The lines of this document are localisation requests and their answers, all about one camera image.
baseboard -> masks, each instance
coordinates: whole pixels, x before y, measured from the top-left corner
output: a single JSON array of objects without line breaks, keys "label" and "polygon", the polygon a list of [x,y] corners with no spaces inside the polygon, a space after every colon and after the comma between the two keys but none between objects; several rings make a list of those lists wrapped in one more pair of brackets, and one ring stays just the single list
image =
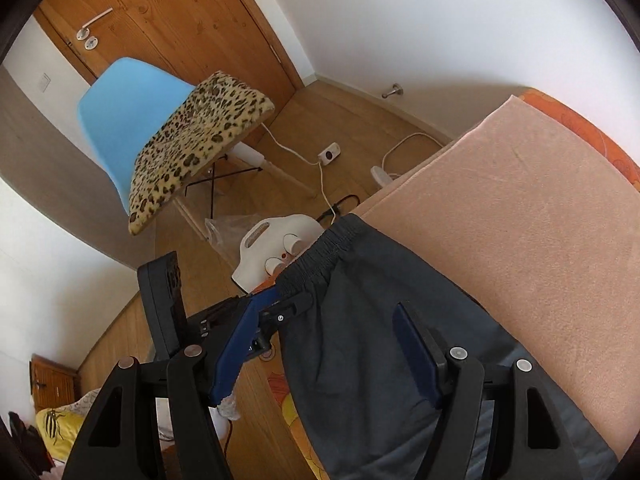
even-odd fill
[{"label": "baseboard", "polygon": [[309,86],[315,81],[318,81],[318,76],[315,73],[302,78],[302,84],[304,86]]},{"label": "baseboard", "polygon": [[424,131],[425,133],[430,134],[431,136],[433,136],[435,139],[438,140],[438,142],[440,142],[443,146],[446,146],[447,144],[449,144],[452,140],[455,140],[456,137],[450,135],[448,132],[443,131],[441,128],[438,128],[437,126],[434,126],[434,124],[430,124],[426,121],[423,121],[407,112],[405,112],[404,110],[402,110],[401,108],[395,106],[394,104],[385,101],[384,99],[381,99],[379,97],[375,97],[371,94],[368,94],[362,90],[359,90],[357,88],[354,88],[352,86],[348,86],[345,85],[343,83],[337,82],[334,79],[331,79],[329,77],[323,76],[319,73],[315,74],[315,78],[318,81],[322,81],[323,83],[327,83],[329,85],[335,86],[340,88],[341,90],[344,90],[346,92],[352,93],[354,95],[357,95],[358,97],[362,97],[363,99],[366,99],[367,101],[369,101],[370,103],[373,103],[375,105],[378,105],[381,108],[384,108],[386,111],[393,113],[394,115],[397,115],[398,117],[400,117],[401,119],[407,121],[409,124],[413,124],[414,126],[416,126],[419,130]]}]

door hinge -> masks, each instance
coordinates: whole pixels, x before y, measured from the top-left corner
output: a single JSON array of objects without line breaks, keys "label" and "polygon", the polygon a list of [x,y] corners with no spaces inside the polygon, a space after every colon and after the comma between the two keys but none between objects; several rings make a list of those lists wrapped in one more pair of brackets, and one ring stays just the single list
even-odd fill
[{"label": "door hinge", "polygon": [[280,61],[280,57],[278,56],[278,54],[276,54],[276,51],[275,51],[274,47],[271,45],[271,43],[269,44],[269,48],[271,49],[271,51],[273,52],[273,55],[278,60],[278,63],[282,64],[282,62]]}]

blue gripper pad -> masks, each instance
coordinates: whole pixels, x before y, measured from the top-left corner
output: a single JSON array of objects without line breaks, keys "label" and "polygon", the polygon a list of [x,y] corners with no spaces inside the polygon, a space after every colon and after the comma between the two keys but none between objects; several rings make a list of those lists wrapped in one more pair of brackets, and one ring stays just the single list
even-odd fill
[{"label": "blue gripper pad", "polygon": [[219,405],[222,399],[231,395],[234,389],[240,368],[258,330],[258,314],[279,300],[280,295],[275,286],[252,296],[216,364],[216,378],[209,394],[213,406]]},{"label": "blue gripper pad", "polygon": [[442,393],[438,387],[436,363],[401,303],[398,303],[394,309],[392,325],[396,339],[402,348],[402,353],[418,387],[418,392],[434,408],[440,409],[442,406]]}]

white power cord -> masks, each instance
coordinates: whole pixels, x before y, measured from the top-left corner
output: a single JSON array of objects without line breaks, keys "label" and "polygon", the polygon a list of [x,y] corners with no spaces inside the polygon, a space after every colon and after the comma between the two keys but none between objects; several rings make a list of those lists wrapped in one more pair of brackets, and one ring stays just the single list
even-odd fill
[{"label": "white power cord", "polygon": [[[415,136],[423,136],[423,137],[427,137],[428,139],[431,139],[433,142],[435,142],[435,143],[436,143],[438,146],[440,146],[441,148],[443,148],[443,147],[444,147],[444,146],[443,146],[443,144],[442,144],[439,140],[437,140],[437,139],[435,139],[435,138],[431,137],[429,134],[425,134],[425,133],[423,133],[423,132],[415,132],[414,134],[407,135],[404,139],[402,139],[402,140],[401,140],[400,142],[398,142],[394,147],[392,147],[388,152],[386,152],[384,157],[382,157],[382,166],[381,166],[381,168],[382,168],[382,170],[383,170],[383,171],[386,171],[386,170],[385,170],[385,162],[386,162],[386,158],[387,158],[389,155],[391,155],[391,153],[393,153],[393,152],[395,151],[395,149],[396,149],[396,148],[398,148],[399,146],[401,146],[403,142],[405,142],[406,140],[409,140],[409,139],[411,139],[411,137],[415,137]],[[397,177],[399,177],[399,176],[400,176],[400,173],[387,173],[387,174],[388,174],[388,176],[391,176],[391,177],[394,177],[394,178],[397,178]]]},{"label": "white power cord", "polygon": [[262,123],[262,127],[267,130],[267,133],[271,136],[271,139],[273,139],[273,142],[275,142],[278,146],[280,146],[283,150],[285,150],[286,152],[289,153],[293,153],[293,155],[295,155],[297,158],[299,158],[300,160],[302,160],[303,162],[306,162],[308,165],[310,166],[317,166],[318,168],[320,168],[320,191],[322,193],[322,197],[324,198],[324,201],[327,203],[327,205],[329,206],[329,209],[331,210],[331,213],[333,213],[334,218],[331,220],[331,224],[333,224],[335,222],[336,219],[336,214],[335,214],[335,210],[334,210],[334,206],[331,205],[331,202],[329,202],[329,199],[326,197],[326,195],[324,194],[324,175],[322,174],[322,162],[320,162],[319,160],[317,162],[309,162],[308,160],[306,160],[305,157],[303,157],[302,155],[300,155],[297,151],[292,150],[291,148],[288,148],[287,146],[284,146],[284,144],[280,144],[276,138],[273,136],[273,134],[271,133],[271,130],[268,129],[267,125]]}]

light switch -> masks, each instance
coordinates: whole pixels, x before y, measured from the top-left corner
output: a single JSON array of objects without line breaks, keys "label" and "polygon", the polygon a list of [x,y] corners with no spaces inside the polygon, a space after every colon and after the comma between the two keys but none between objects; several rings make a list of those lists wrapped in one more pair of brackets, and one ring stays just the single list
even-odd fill
[{"label": "light switch", "polygon": [[51,83],[51,78],[47,74],[42,74],[40,81],[38,81],[38,90],[44,92],[49,86],[49,83]]}]

